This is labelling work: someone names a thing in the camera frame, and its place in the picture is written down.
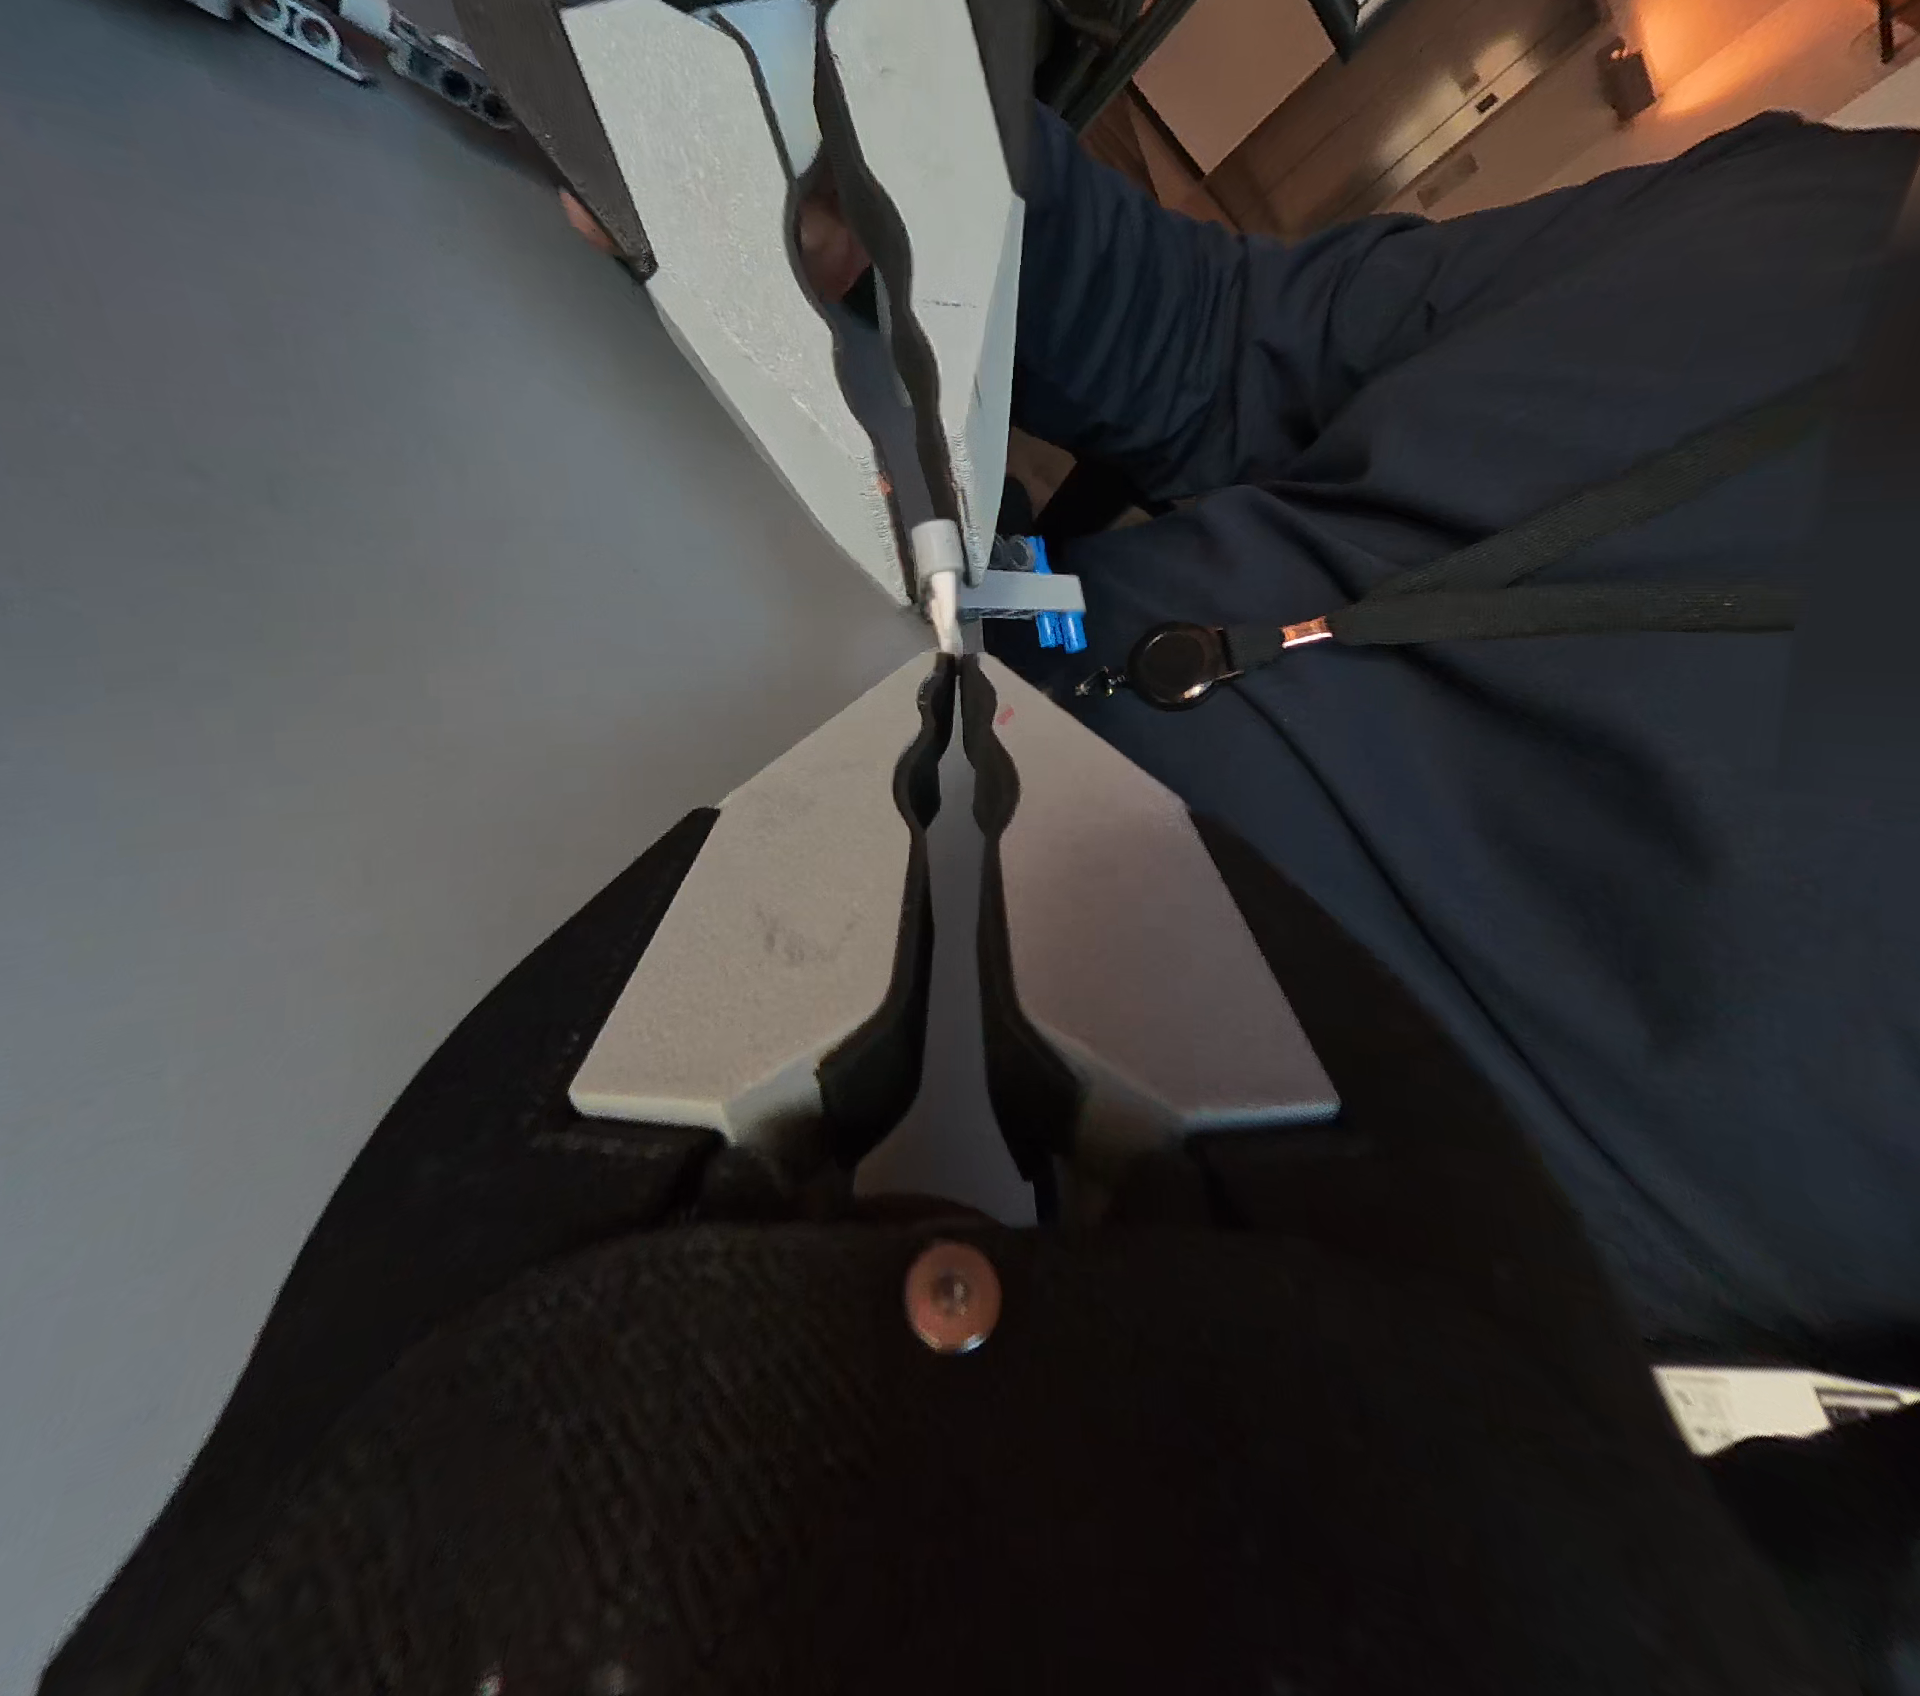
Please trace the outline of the black badge reel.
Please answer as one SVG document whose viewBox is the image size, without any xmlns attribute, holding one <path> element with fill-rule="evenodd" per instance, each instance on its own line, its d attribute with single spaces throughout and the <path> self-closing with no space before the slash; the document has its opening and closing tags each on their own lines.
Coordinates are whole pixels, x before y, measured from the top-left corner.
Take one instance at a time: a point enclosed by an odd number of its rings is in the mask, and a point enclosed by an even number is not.
<svg viewBox="0 0 1920 1696">
<path fill-rule="evenodd" d="M 1296 625 L 1210 627 L 1162 622 L 1144 630 L 1119 666 L 1100 666 L 1070 688 L 1076 702 L 1130 695 L 1160 713 L 1183 713 L 1295 648 L 1332 641 L 1329 618 Z"/>
</svg>

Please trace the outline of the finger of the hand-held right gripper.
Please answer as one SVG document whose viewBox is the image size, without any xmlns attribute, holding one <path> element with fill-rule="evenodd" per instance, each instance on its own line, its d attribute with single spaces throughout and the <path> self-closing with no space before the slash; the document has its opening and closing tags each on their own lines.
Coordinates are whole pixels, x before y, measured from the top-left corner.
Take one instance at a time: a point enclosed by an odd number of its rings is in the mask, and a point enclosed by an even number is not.
<svg viewBox="0 0 1920 1696">
<path fill-rule="evenodd" d="M 908 606 L 894 501 L 801 264 L 797 180 L 753 52 L 660 0 L 560 23 L 652 249 L 662 326 L 833 544 Z"/>
<path fill-rule="evenodd" d="M 1027 204 L 969 0 L 828 0 L 823 134 L 876 269 L 881 332 L 915 416 L 930 515 L 969 580 L 992 569 Z"/>
</svg>

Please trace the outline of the white printed card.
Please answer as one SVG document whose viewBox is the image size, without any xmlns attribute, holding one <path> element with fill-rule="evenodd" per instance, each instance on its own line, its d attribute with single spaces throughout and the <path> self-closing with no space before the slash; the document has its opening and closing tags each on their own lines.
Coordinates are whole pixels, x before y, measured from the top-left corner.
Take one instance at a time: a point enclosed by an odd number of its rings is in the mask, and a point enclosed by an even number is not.
<svg viewBox="0 0 1920 1696">
<path fill-rule="evenodd" d="M 1810 1441 L 1919 1404 L 1916 1389 L 1834 1373 L 1657 1367 L 1652 1374 L 1683 1441 L 1703 1460 L 1747 1442 Z"/>
</svg>

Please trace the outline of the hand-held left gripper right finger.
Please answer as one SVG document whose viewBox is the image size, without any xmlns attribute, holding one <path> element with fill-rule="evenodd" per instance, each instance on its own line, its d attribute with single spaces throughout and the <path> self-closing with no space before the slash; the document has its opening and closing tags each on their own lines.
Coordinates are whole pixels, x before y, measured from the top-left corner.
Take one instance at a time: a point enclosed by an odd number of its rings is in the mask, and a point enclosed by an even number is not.
<svg viewBox="0 0 1920 1696">
<path fill-rule="evenodd" d="M 1035 1224 L 1193 1138 L 1340 1108 L 1189 806 L 994 656 L 961 664 L 988 1102 Z"/>
</svg>

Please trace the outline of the person in navy clothing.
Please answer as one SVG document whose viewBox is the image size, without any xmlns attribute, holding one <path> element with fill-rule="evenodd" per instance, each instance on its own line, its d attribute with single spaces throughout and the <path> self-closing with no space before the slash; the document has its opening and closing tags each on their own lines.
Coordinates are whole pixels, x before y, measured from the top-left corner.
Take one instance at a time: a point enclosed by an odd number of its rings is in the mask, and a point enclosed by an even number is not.
<svg viewBox="0 0 1920 1696">
<path fill-rule="evenodd" d="M 1295 625 L 1840 371 L 1916 133 L 1765 114 L 1454 221 L 1447 316 L 1281 473 L 1055 550 L 990 650 L 1380 961 L 1499 1090 L 1658 1357 L 1916 1386 L 1916 831 L 1784 750 L 1793 641 L 1315 647 L 1075 700 L 1166 622 Z"/>
</svg>

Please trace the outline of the beige drawer cabinet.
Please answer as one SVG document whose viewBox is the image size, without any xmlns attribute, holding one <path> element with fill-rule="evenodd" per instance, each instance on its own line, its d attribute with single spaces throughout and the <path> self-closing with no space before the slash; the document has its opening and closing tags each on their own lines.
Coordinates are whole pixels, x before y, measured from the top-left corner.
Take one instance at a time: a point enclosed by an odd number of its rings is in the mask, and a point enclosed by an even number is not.
<svg viewBox="0 0 1920 1696">
<path fill-rule="evenodd" d="M 1301 241 L 1435 186 L 1606 0 L 1405 0 L 1343 59 L 1308 0 L 1193 0 L 1127 87 L 1166 204 Z"/>
</svg>

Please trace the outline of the grey lego beam with teeth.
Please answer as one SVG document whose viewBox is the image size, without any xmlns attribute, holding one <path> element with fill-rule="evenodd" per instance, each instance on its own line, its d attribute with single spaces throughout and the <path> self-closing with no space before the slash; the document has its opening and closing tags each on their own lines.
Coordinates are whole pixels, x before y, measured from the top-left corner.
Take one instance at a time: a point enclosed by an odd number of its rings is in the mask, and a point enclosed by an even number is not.
<svg viewBox="0 0 1920 1696">
<path fill-rule="evenodd" d="M 1035 625 L 1042 650 L 1081 655 L 1091 648 L 1088 606 L 1081 580 L 1050 569 L 1038 537 L 999 538 L 994 549 L 1010 550 L 1014 566 L 988 566 L 970 577 L 959 525 L 936 518 L 915 525 L 908 534 L 916 596 L 924 622 L 922 585 L 934 570 L 957 570 L 965 580 L 965 627 L 983 622 Z"/>
</svg>

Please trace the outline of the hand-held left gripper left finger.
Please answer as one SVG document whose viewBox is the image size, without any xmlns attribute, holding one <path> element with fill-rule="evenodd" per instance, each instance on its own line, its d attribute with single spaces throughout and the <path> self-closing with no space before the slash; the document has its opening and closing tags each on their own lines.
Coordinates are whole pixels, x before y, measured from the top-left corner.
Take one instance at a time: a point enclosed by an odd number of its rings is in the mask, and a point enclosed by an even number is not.
<svg viewBox="0 0 1920 1696">
<path fill-rule="evenodd" d="M 922 1085 L 957 660 L 908 660 L 727 797 L 570 1089 L 745 1150 L 876 1150 Z"/>
</svg>

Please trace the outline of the person's right forearm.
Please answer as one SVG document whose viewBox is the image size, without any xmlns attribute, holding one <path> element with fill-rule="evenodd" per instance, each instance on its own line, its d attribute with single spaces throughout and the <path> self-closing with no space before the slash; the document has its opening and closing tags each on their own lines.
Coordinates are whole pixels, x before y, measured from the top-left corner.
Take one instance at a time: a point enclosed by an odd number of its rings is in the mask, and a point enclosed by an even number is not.
<svg viewBox="0 0 1920 1696">
<path fill-rule="evenodd" d="M 1014 427 L 1155 503 L 1278 474 L 1447 316 L 1452 229 L 1299 243 L 1165 209 L 1036 106 Z"/>
</svg>

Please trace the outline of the person's right hand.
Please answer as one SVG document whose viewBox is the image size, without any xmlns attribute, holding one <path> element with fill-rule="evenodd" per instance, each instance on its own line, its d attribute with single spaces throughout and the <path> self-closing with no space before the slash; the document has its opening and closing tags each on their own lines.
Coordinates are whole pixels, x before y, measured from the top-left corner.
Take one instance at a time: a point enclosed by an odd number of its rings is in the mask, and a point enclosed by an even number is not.
<svg viewBox="0 0 1920 1696">
<path fill-rule="evenodd" d="M 799 198 L 795 244 L 808 287 L 827 304 L 847 303 L 873 270 L 873 259 L 830 184 Z"/>
</svg>

